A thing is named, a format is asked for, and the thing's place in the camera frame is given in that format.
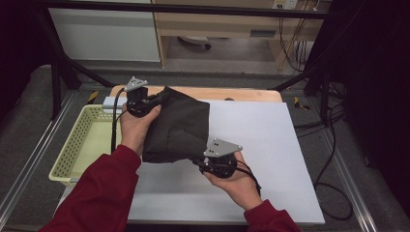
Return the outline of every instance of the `green basket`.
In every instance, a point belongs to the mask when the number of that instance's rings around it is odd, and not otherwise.
[[[48,178],[65,186],[74,186],[84,170],[101,154],[111,154],[111,131],[112,113],[103,112],[101,104],[84,106]],[[120,141],[118,126],[117,144]]]

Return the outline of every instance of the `white table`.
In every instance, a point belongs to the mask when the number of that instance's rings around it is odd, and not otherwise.
[[[262,198],[300,225],[323,224],[287,106],[282,102],[208,101],[210,138],[244,147]],[[130,222],[243,224],[243,210],[188,160],[143,163]],[[62,200],[71,191],[67,188]]]

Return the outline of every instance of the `person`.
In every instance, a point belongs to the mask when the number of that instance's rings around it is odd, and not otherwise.
[[[138,181],[135,172],[141,165],[139,155],[150,124],[160,112],[161,106],[158,105],[142,118],[124,113],[120,119],[120,145],[110,156],[101,155],[84,171],[53,219],[40,231],[125,231]],[[235,153],[235,158],[245,162],[240,152]],[[244,209],[249,232],[300,231],[286,211],[277,211],[269,200],[262,201],[248,175],[236,171],[228,179],[220,179],[208,172],[204,176]]]

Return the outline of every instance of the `red sleeve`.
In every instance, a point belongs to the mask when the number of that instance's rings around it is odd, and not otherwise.
[[[277,211],[269,200],[246,211],[244,216],[249,224],[248,232],[301,231],[286,211]]]
[[[119,145],[82,174],[73,191],[40,231],[121,231],[127,225],[140,157]]]

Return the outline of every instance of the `metal bracket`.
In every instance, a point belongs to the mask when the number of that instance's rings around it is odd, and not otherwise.
[[[207,158],[220,158],[234,152],[242,151],[242,149],[241,145],[214,138],[214,140],[208,144],[204,156]]]
[[[127,84],[127,86],[124,88],[125,92],[129,92],[135,89],[138,89],[144,85],[147,85],[148,81],[146,80],[141,80],[141,79],[137,79],[135,77],[132,77],[131,80],[129,81],[129,83]]]

